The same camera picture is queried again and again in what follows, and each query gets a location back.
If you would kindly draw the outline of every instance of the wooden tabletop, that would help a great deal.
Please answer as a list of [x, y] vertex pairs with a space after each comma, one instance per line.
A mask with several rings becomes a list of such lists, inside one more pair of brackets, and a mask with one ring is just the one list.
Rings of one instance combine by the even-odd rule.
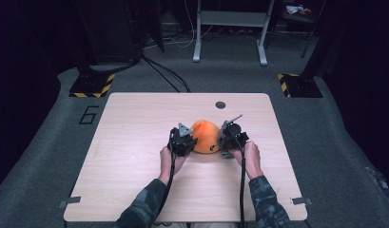
[[[216, 107], [224, 102], [225, 108]], [[303, 204], [272, 104], [261, 93], [113, 93], [93, 137], [72, 197], [66, 221], [115, 221], [137, 194], [160, 173], [160, 150], [170, 130], [198, 120], [222, 126], [235, 121], [261, 150], [262, 170], [291, 220], [304, 220]], [[191, 153], [175, 175], [157, 221], [240, 221], [241, 167], [220, 153]], [[244, 189], [246, 220], [255, 220], [248, 179]]]

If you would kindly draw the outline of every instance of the camouflage sleeve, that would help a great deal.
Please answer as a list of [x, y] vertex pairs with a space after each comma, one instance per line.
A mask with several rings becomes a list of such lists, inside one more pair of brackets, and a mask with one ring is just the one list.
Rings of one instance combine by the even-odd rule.
[[158, 217], [166, 186], [158, 179], [145, 187], [117, 219], [114, 228], [151, 227]]
[[248, 185], [259, 228], [292, 227], [288, 214], [278, 203], [277, 194], [265, 176], [252, 179]]

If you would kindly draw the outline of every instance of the person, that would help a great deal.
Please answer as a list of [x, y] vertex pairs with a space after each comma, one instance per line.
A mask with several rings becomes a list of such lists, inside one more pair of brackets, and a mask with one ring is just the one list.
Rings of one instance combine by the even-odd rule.
[[[229, 151], [239, 164], [242, 163], [240, 150]], [[161, 152], [161, 173], [145, 187], [131, 203], [131, 205], [116, 220], [114, 228], [144, 228], [151, 227], [159, 214], [159, 207], [169, 181], [171, 156], [170, 150], [164, 147]], [[182, 168], [188, 157], [177, 157], [175, 160], [175, 174]], [[249, 141], [244, 146], [245, 172], [250, 179], [250, 195], [256, 212], [256, 223], [259, 228], [292, 227], [285, 209], [278, 203], [277, 194], [264, 176], [260, 164], [260, 150], [258, 146]], [[175, 224], [169, 227], [186, 227], [185, 224]], [[227, 223], [196, 223], [190, 226], [198, 227], [236, 227]]]

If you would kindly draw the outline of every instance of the person's right hand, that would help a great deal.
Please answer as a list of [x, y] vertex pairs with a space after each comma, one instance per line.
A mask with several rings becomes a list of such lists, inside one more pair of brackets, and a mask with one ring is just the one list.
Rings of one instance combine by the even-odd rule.
[[[242, 165], [242, 153], [239, 149], [229, 151], [239, 165]], [[260, 150], [259, 147], [252, 141], [249, 141], [244, 146], [245, 172], [249, 179], [254, 179], [263, 175], [260, 166]]]

